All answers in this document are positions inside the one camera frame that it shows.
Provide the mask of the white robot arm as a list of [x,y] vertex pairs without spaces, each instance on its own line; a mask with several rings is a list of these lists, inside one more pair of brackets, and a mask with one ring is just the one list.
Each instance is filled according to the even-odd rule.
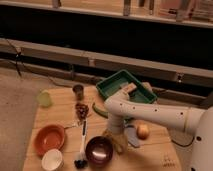
[[135,103],[120,90],[104,102],[108,114],[107,129],[119,134],[124,118],[132,117],[195,137],[188,171],[213,171],[213,106],[200,109],[186,106]]

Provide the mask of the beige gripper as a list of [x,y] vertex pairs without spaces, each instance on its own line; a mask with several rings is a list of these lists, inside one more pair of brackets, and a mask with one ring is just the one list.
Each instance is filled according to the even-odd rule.
[[111,143],[114,147],[114,150],[118,154],[123,154],[126,151],[127,146],[128,146],[128,140],[127,140],[127,137],[123,133],[113,134],[109,130],[105,130],[102,133],[102,135],[111,141]]

